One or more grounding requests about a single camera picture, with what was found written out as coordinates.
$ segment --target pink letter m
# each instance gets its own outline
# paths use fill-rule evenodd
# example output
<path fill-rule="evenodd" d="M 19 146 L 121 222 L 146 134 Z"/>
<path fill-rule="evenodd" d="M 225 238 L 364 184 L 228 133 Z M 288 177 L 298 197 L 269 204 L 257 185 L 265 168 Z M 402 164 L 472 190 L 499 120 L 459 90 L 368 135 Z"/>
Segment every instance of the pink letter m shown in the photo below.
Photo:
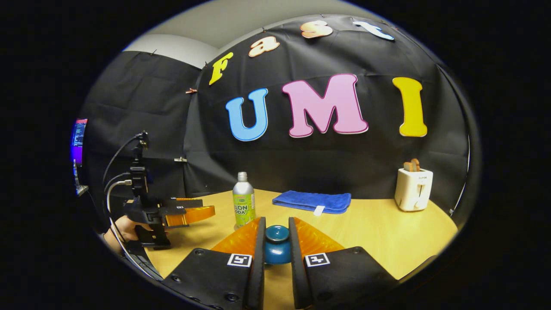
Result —
<path fill-rule="evenodd" d="M 293 138 L 310 136 L 314 128 L 306 122 L 306 113 L 317 129 L 326 133 L 333 111 L 337 111 L 337 122 L 333 130 L 350 135 L 368 130 L 368 123 L 361 117 L 354 74 L 336 74 L 329 79 L 325 96 L 321 98 L 306 81 L 293 81 L 283 85 L 283 92 L 289 95 L 293 127 L 289 135 Z"/>

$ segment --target wooden table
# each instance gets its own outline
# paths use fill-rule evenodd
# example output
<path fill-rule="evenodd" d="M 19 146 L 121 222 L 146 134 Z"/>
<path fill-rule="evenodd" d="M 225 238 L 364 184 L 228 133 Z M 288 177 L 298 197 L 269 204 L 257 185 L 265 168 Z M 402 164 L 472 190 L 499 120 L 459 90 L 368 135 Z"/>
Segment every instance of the wooden table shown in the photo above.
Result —
<path fill-rule="evenodd" d="M 266 217 L 266 227 L 287 227 L 289 217 L 298 217 L 345 248 L 363 247 L 396 279 L 438 254 L 457 232 L 451 218 L 432 201 L 425 210 L 403 212 L 394 199 L 352 199 L 343 214 L 314 216 L 312 211 L 273 205 L 272 199 L 279 194 L 255 190 L 256 216 Z M 162 277 L 168 276 L 192 249 L 211 249 L 234 232 L 231 191 L 201 199 L 203 205 L 215 206 L 215 216 L 170 231 L 171 249 L 146 249 Z M 267 265 L 264 276 L 264 309 L 294 309 L 291 264 Z"/>

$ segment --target black cable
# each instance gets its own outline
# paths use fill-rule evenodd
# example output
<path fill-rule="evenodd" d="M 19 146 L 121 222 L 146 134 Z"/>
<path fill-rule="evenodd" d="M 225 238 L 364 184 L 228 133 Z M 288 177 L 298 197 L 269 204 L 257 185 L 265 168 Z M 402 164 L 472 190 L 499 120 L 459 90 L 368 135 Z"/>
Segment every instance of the black cable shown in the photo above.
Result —
<path fill-rule="evenodd" d="M 133 136 L 132 138 L 130 138 L 128 141 L 126 141 L 125 144 L 123 144 L 121 146 L 121 148 L 118 149 L 118 151 L 115 153 L 115 155 L 113 155 L 113 157 L 111 158 L 111 161 L 109 161 L 109 164 L 107 165 L 107 168 L 105 168 L 105 172 L 104 172 L 104 176 L 103 178 L 101 179 L 101 184 L 105 184 L 105 177 L 107 176 L 107 172 L 109 171 L 109 167 L 111 166 L 111 164 L 113 163 L 113 161 L 115 160 L 115 158 L 117 157 L 117 155 L 122 151 L 122 149 L 124 147 L 126 147 L 130 142 L 132 142 L 134 139 L 136 139 L 140 134 L 137 134 L 135 136 Z"/>
<path fill-rule="evenodd" d="M 96 211 L 96 215 L 98 215 L 98 214 L 97 214 L 98 207 L 96 206 L 96 202 L 94 201 L 94 197 L 93 197 L 92 194 L 90 193 L 90 190 L 87 190 L 86 192 L 88 193 L 88 195 L 90 195 L 90 200 L 92 201 L 92 204 L 94 205 L 94 210 Z"/>
<path fill-rule="evenodd" d="M 145 260 L 141 259 L 139 255 L 136 255 L 136 254 L 130 254 L 130 255 L 134 255 L 134 256 L 139 260 L 139 262 L 143 264 L 143 266 L 147 267 L 147 269 L 149 269 L 152 273 L 154 273 L 154 274 L 155 274 L 156 276 L 158 276 L 159 278 L 162 278 L 160 274 L 158 274 L 157 272 L 155 272 L 155 270 L 151 269 L 151 268 L 148 266 L 148 264 L 153 265 L 150 261 L 145 261 Z"/>
<path fill-rule="evenodd" d="M 107 211 L 107 216 L 111 217 L 111 212 Z M 113 221 L 113 226 L 115 226 L 115 229 L 118 231 L 118 234 L 121 236 L 122 238 L 122 243 L 126 244 L 126 240 L 125 238 L 122 236 L 122 233 L 121 231 L 118 229 L 117 227 L 117 224 L 115 223 L 116 221 Z M 113 233 L 113 235 L 115 235 L 113 229 L 111 228 L 111 225 L 109 225 L 109 229 L 111 230 L 111 232 Z"/>
<path fill-rule="evenodd" d="M 116 179 L 119 178 L 119 177 L 122 177 L 123 175 L 130 175 L 130 172 L 123 172 L 123 173 L 117 175 L 116 177 L 112 178 L 111 180 L 109 180 L 109 182 L 107 182 L 107 185 L 105 185 L 104 194 L 105 194 L 105 192 L 107 191 L 107 188 L 109 187 L 109 185 L 111 184 L 111 182 L 113 182 L 114 180 L 116 180 Z M 103 202 L 103 208 L 102 208 L 102 209 L 103 209 L 103 212 L 104 212 L 104 215 L 105 215 L 105 216 L 111 217 L 111 215 L 110 215 L 110 214 L 107 214 L 107 212 L 106 212 L 107 208 L 105 207 L 105 202 Z M 117 227 L 116 225 L 115 225 L 115 228 L 117 229 L 118 233 L 121 235 L 122 240 L 126 243 L 125 238 L 122 236 L 121 231 L 118 230 L 118 227 Z M 115 232 L 114 232 L 113 229 L 111 228 L 111 225 L 109 225 L 109 230 L 111 231 L 111 233 L 115 234 Z"/>
<path fill-rule="evenodd" d="M 109 185 L 111 184 L 111 182 L 113 182 L 117 178 L 122 177 L 123 175 L 130 175 L 130 172 L 123 172 L 123 173 L 117 175 L 116 177 L 112 178 L 111 180 L 109 180 L 109 182 L 107 182 L 107 184 L 105 185 L 104 194 L 107 192 L 107 189 L 109 188 Z"/>

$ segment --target bottle label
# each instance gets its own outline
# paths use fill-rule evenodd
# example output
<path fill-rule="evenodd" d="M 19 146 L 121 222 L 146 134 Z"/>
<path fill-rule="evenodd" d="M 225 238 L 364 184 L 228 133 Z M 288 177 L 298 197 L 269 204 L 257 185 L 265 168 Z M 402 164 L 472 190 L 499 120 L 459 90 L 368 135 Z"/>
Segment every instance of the bottle label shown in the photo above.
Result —
<path fill-rule="evenodd" d="M 235 221 L 238 227 L 256 218 L 255 195 L 234 195 Z"/>

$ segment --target white cable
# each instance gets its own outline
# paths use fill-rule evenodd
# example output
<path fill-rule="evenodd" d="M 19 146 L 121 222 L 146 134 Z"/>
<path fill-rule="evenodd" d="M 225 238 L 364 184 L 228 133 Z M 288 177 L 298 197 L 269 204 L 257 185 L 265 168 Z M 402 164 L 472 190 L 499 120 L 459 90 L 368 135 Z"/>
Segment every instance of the white cable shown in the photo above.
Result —
<path fill-rule="evenodd" d="M 115 235 L 115 238 L 117 239 L 118 243 L 121 245 L 122 250 L 125 251 L 128 258 L 131 259 L 134 262 L 136 267 L 138 267 L 141 271 L 143 271 L 146 275 L 148 275 L 153 280 L 156 280 L 149 273 L 147 273 L 147 271 L 145 271 L 138 263 L 136 263 L 136 261 L 132 258 L 132 256 L 130 256 L 130 253 L 128 253 L 125 246 L 122 244 L 121 240 L 118 238 L 117 233 L 115 232 L 116 227 L 115 227 L 115 223 L 113 223 L 113 219 L 111 218 L 111 207 L 109 205 L 109 196 L 111 195 L 111 190 L 117 185 L 132 185 L 132 180 L 124 180 L 124 181 L 115 182 L 115 183 L 111 184 L 111 186 L 109 186 L 109 190 L 107 191 L 107 211 L 109 212 L 108 217 L 109 217 L 109 221 L 111 222 L 111 227 L 112 227 L 112 230 L 113 230 L 113 234 Z"/>

